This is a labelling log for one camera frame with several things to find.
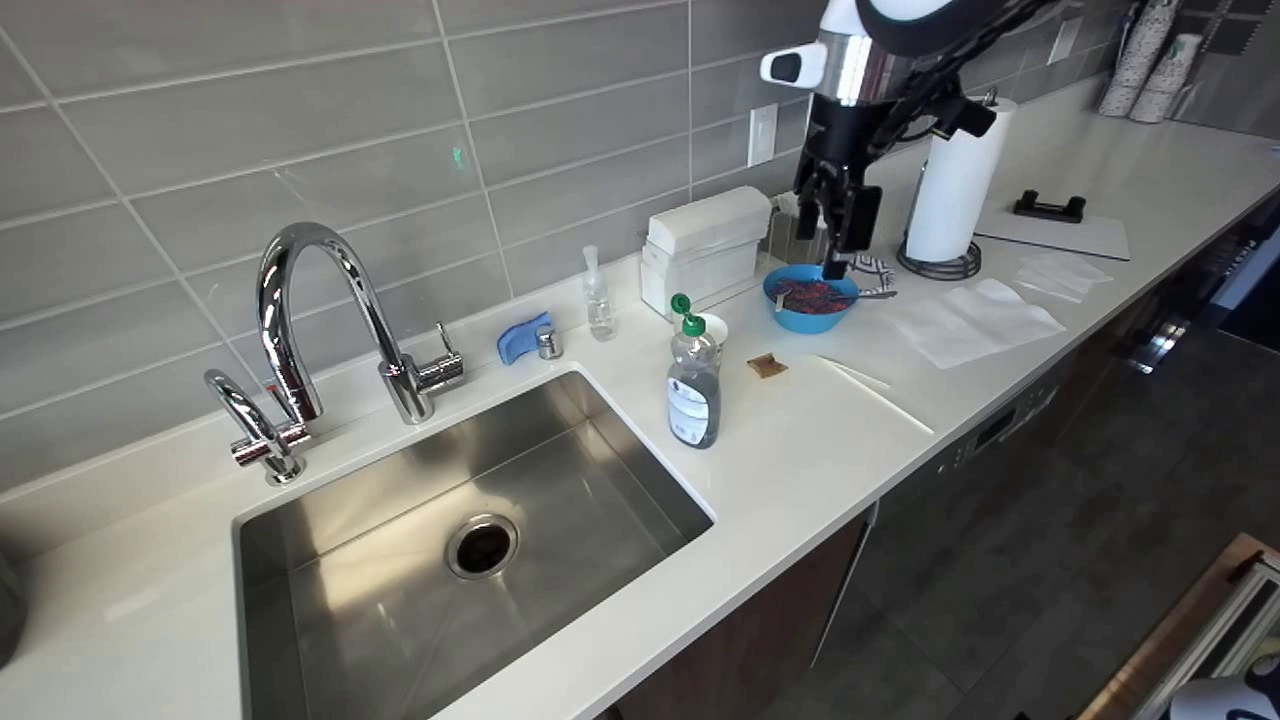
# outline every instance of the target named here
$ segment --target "stainless steel sink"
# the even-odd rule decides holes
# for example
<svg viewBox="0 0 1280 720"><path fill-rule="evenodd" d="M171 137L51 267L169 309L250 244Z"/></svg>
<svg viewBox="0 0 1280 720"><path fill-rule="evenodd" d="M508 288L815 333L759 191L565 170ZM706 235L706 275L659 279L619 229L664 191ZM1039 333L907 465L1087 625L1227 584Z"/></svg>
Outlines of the stainless steel sink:
<svg viewBox="0 0 1280 720"><path fill-rule="evenodd" d="M707 524L562 376L236 526L243 716L428 716Z"/></svg>

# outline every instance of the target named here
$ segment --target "dark cabinet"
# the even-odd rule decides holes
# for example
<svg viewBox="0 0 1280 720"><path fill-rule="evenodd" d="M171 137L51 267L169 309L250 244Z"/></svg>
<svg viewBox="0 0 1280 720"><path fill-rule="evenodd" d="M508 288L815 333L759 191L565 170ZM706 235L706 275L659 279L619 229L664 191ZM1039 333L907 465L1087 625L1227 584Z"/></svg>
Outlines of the dark cabinet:
<svg viewBox="0 0 1280 720"><path fill-rule="evenodd" d="M743 720L764 708L808 668L861 536L864 521L853 521L813 546L779 579L634 689L604 720Z"/></svg>

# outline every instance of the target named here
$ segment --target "countertop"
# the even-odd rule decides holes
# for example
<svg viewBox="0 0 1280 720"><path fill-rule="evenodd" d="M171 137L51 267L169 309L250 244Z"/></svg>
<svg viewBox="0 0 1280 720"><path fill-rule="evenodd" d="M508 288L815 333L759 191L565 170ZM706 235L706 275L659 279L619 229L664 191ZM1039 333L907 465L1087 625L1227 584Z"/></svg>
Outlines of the countertop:
<svg viewBox="0 0 1280 720"><path fill-rule="evenodd" d="M3 496L0 526L31 550L31 617L19 657L0 671L0 716L241 716L233 524L562 370L585 370L619 408L707 506L714 526L439 716L609 708L1280 188L1277 143L1102 118L1084 111L1087 90L1094 82L1082 82L1022 107L994 191L1039 188L1050 200L1082 191L1094 213L1123 219L1131 259L1087 259L1107 279L1084 303L1066 303L1016 285L1016 270L1043 250L983 244L983 275L1008 279L1066 333L932 369L896 333L896 303L950 285L896 270L900 298L861 303L821 341L784 335L748 288L717 309L732 325L719 370L724 428L698 451L664 428L670 325L635 298L635 259L609 267L616 335L604 344L580 327L572 279L519 295L454 333L480 364L463 386L439 397L428 425L399 425L370 354L324 370L319 397L332 416L317 428L308 471L290 488L236 468L224 451L233 425L211 413ZM876 235L886 259L916 170L920 148L874 170L887 185ZM569 325L565 360L492 364L492 333L531 309L552 309ZM790 370L775 379L748 370L743 360L759 353L775 353ZM858 369L876 392L821 354Z"/></svg>

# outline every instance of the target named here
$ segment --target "chrome faucet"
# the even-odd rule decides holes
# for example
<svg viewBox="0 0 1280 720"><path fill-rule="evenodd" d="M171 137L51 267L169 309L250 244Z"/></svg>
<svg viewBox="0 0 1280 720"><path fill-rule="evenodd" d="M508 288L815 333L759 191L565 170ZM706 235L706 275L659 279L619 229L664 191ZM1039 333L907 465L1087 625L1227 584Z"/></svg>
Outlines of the chrome faucet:
<svg viewBox="0 0 1280 720"><path fill-rule="evenodd" d="M292 327L290 327L290 279L302 250L308 248L319 248L344 270L353 298L370 325L370 335L381 353L376 370L383 376L405 425L433 416L433 397L467 379L467 364L449 348L446 325L438 327L446 344L438 360L416 364L410 353L399 353L387 327L387 314L370 288L370 270L344 235L336 235L324 223L290 223L279 235L272 235L264 250L264 267L255 275L260 341L272 369L267 392L284 408L290 425L276 428L224 370L205 376L209 386L236 416L236 425L250 432L241 445L233 445L236 460L241 465L264 460L276 485L302 471L292 445L306 445L308 425L324 416L314 370L292 353Z"/></svg>

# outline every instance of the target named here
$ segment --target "cutting board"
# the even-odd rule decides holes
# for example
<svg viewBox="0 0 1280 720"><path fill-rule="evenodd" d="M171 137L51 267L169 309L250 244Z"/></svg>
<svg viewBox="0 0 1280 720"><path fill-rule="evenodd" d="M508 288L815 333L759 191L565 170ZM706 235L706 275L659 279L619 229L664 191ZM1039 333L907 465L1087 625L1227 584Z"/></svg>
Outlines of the cutting board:
<svg viewBox="0 0 1280 720"><path fill-rule="evenodd" d="M1123 223L1111 216L1087 216L1084 223L1055 223L1035 216L1014 216L1008 206L989 206L977 223L977 235L999 240L999 244L1035 244L1075 254L1107 254L1127 259L1127 235Z"/></svg>

